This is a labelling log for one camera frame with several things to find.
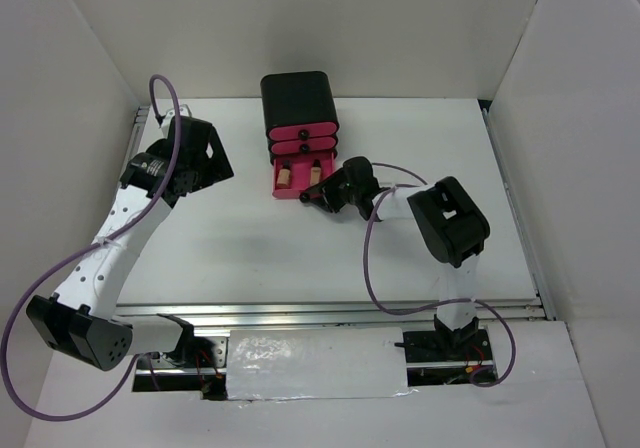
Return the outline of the beige foundation bottle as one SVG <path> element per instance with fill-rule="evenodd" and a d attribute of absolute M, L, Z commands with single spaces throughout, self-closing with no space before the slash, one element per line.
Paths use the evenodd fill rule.
<path fill-rule="evenodd" d="M 322 179 L 322 165 L 319 159 L 315 159 L 310 169 L 309 185 L 315 186 Z"/>
<path fill-rule="evenodd" d="M 285 160 L 278 171 L 276 187 L 278 189 L 289 189 L 291 187 L 291 179 L 291 162 L 289 160 Z"/>

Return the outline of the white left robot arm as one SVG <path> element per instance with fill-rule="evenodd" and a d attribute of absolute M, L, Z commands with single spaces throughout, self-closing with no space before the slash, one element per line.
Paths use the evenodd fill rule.
<path fill-rule="evenodd" d="M 127 355 L 160 353 L 171 365 L 194 360 L 209 342 L 174 315 L 118 320 L 121 291 L 145 245 L 178 200 L 233 177 L 215 127 L 185 105 L 161 122 L 163 138 L 127 164 L 92 252 L 48 298 L 35 295 L 26 315 L 45 344 L 102 371 Z"/>

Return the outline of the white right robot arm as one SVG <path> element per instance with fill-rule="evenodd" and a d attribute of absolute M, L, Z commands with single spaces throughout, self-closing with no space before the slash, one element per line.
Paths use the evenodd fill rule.
<path fill-rule="evenodd" d="M 299 199 L 335 214 L 344 206 L 357 208 L 367 221 L 362 267 L 365 287 L 373 304 L 392 316 L 436 311 L 435 347 L 446 359 L 466 352 L 479 329 L 476 270 L 490 226 L 484 214 L 460 182 L 445 177 L 429 185 L 396 184 L 383 187 L 374 175 L 375 164 L 365 157 L 343 163 L 334 174 L 304 190 Z M 446 269 L 439 284 L 439 299 L 419 308 L 392 309 L 376 297 L 370 279 L 369 244 L 374 224 L 393 219 L 412 219 L 430 255 Z"/>

